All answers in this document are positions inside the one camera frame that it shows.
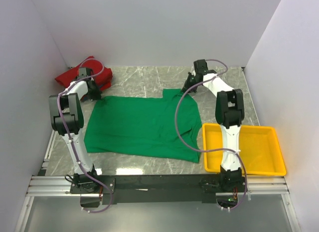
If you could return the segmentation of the green t shirt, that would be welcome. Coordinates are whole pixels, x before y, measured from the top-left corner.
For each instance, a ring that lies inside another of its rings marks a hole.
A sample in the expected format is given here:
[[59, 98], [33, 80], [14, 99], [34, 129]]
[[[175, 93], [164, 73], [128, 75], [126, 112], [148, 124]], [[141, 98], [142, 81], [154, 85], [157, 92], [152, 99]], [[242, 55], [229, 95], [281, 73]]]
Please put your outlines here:
[[179, 89], [161, 98], [106, 96], [92, 111], [85, 132], [88, 153], [115, 152], [198, 163], [202, 126], [196, 101]]

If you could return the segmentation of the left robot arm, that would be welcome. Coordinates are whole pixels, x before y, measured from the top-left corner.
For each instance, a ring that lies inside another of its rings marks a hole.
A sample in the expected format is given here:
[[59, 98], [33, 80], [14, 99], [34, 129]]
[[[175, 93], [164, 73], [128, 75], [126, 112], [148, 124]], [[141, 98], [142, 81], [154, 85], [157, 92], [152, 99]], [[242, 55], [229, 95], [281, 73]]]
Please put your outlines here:
[[65, 141], [74, 165], [76, 180], [82, 181], [82, 187], [88, 193], [99, 189], [100, 181], [95, 178], [96, 171], [90, 159], [83, 135], [84, 116], [81, 98], [100, 100], [101, 91], [92, 79], [71, 82], [63, 92], [51, 95], [49, 101], [50, 121], [52, 129]]

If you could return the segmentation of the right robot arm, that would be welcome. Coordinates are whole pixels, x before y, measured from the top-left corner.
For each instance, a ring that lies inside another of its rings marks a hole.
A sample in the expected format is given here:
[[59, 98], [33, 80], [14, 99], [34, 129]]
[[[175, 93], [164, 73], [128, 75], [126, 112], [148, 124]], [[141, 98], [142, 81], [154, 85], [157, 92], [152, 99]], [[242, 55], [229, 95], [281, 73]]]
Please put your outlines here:
[[239, 134], [244, 119], [243, 92], [227, 85], [212, 70], [209, 74], [189, 72], [182, 93], [191, 92], [199, 85], [205, 86], [216, 97], [215, 119], [222, 132], [222, 161], [219, 187], [226, 192], [236, 186], [236, 179], [242, 177], [239, 156]]

